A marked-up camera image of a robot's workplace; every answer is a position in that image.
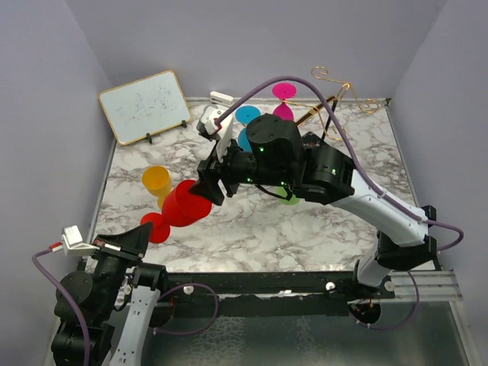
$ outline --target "wall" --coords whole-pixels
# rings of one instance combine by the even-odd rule
[[[448,0],[396,94],[391,113],[421,204],[464,229],[442,254],[454,268],[478,349],[488,364],[488,2]],[[454,235],[439,231],[441,243]]]
[[[54,287],[31,263],[63,226],[87,233],[111,132],[97,93],[111,84],[63,0],[0,5],[0,361],[40,365]],[[58,277],[63,254],[42,259]]]
[[[186,96],[241,96],[324,65],[361,97],[390,97],[445,0],[66,2],[115,85],[173,69]]]

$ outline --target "small whiteboard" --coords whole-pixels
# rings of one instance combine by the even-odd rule
[[[190,110],[173,71],[164,71],[98,95],[120,145],[189,122]]]

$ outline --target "marble table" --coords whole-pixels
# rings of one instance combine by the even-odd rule
[[[213,147],[195,129],[206,104],[190,103],[194,120],[187,129],[178,127],[161,133],[153,137],[152,145],[140,141],[115,147],[95,234],[125,232],[138,226],[143,215],[159,210],[156,198],[141,182],[143,172],[151,165],[165,166],[173,186],[197,178],[197,164]],[[272,113],[278,103],[254,105],[262,113]],[[308,110],[292,109],[296,118]],[[340,104],[336,114],[368,174],[413,204],[385,108],[365,114],[355,104]],[[235,138],[242,128],[235,121]],[[308,120],[300,130],[320,136],[319,118]],[[327,142],[345,151],[343,142]],[[222,207],[214,206],[208,217],[191,226],[173,227],[166,242],[150,244],[144,261],[180,272],[349,271],[375,240],[375,228],[346,211],[304,201],[287,206],[254,186],[242,185],[236,196],[226,198]]]

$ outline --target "blue disc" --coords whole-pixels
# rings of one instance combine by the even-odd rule
[[[251,152],[251,145],[249,145],[249,140],[247,140],[245,128],[240,132],[239,137],[237,137],[237,145],[244,151]]]
[[[236,111],[236,119],[243,125],[249,124],[249,122],[260,115],[261,112],[259,109],[252,105],[245,105],[244,107],[238,108]]]

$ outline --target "red cup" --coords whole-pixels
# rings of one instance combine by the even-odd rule
[[[169,237],[169,233],[171,232],[171,228],[169,227],[168,223],[164,221],[162,215],[157,212],[150,212],[143,216],[140,219],[140,224],[144,223],[152,223],[152,230],[151,236],[149,237],[149,241],[154,244],[161,244]]]
[[[208,216],[212,203],[190,193],[195,181],[188,179],[176,186],[162,204],[162,217],[171,226],[188,226]]]

